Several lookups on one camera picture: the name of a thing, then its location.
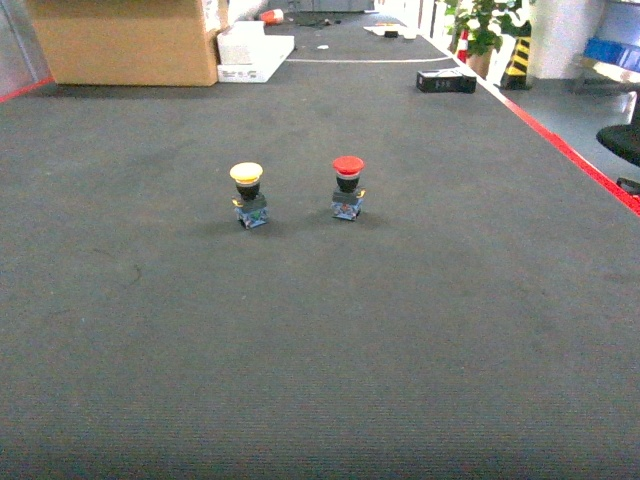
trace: plant pot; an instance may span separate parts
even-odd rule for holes
[[[476,72],[479,77],[487,78],[489,74],[489,66],[491,65],[491,55],[493,54],[493,48],[483,55],[471,55],[467,58],[467,65],[471,70]]]

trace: white box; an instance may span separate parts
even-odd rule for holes
[[[251,65],[218,65],[220,83],[265,83],[293,51],[294,37],[286,35],[265,36],[262,40],[268,52]]]
[[[251,65],[264,59],[267,46],[264,22],[236,22],[218,35],[220,63]]]

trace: white line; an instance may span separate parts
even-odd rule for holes
[[[287,62],[295,63],[425,63],[451,60],[451,57],[440,58],[412,58],[410,60],[306,60],[303,58],[288,58]]]

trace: red object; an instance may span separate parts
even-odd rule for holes
[[[463,30],[458,42],[458,60],[467,63],[467,50],[469,49],[469,30]]]
[[[333,161],[333,168],[340,175],[346,177],[358,175],[364,168],[364,160],[358,157],[338,157]]]
[[[262,20],[265,25],[277,25],[284,20],[284,12],[279,8],[269,10],[260,15],[260,20]]]

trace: traffic cone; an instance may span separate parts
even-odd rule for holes
[[[467,50],[469,48],[469,30],[463,30],[458,41],[458,60],[467,63]]]
[[[527,90],[530,42],[531,37],[517,37],[511,60],[509,60],[500,81],[500,88],[505,90]]]

